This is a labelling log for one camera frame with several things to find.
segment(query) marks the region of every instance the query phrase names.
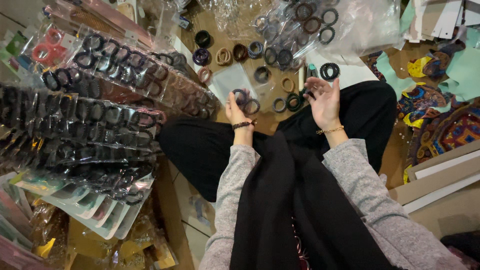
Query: hand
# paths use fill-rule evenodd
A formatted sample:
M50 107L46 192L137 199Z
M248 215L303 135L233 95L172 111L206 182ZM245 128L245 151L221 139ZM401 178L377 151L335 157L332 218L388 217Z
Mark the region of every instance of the hand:
M312 106L313 119L322 130L332 130L341 127L338 112L340 111L340 85L339 79L333 82L333 88L328 82L319 78L310 77L305 83L305 88L309 89L313 96L304 94L303 97L308 100Z
M241 122L252 122L252 120L245 117L243 112L240 110L235 101L235 95L231 92L228 94L228 102L225 105L225 114L227 115L227 119L230 121L231 125ZM235 139L233 140L233 144L245 144L252 146L254 128L254 125L250 124L248 126L235 129Z

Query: leg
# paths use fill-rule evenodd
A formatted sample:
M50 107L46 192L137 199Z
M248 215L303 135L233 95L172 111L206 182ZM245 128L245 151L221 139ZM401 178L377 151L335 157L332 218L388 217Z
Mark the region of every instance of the leg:
M349 138L365 139L368 158L378 172L382 155L396 117L396 95L388 84L362 82L340 91L340 120ZM278 125L287 140L311 149L319 149L318 157L329 150L325 136L318 130L310 106Z
M234 136L230 124L180 117L163 126L158 141L183 176L207 201L215 202ZM258 153L267 137L258 132L253 134L253 147Z

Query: black scarf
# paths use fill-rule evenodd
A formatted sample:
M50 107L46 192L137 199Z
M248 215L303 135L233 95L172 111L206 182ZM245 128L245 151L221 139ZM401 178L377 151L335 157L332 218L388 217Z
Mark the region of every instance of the black scarf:
M300 269L292 217L314 270L398 269L317 154L277 131L242 189L230 269Z

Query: gray sweater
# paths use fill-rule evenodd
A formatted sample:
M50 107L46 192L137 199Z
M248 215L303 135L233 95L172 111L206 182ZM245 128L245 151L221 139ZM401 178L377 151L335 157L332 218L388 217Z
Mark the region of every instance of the gray sweater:
M230 266L237 208L243 183L259 159L252 147L233 145L230 161L218 185L215 228L201 270ZM408 270L466 270L422 225L412 221L388 195L382 180L368 163L365 141L350 139L324 154L323 164L357 210L388 260Z

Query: purple spiral hair tie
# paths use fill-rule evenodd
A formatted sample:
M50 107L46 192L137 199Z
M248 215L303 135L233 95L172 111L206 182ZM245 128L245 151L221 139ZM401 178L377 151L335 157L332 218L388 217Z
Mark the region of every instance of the purple spiral hair tie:
M200 48L193 53L192 60L195 64L199 66L205 66L208 62L209 57L210 53L207 51L207 49Z

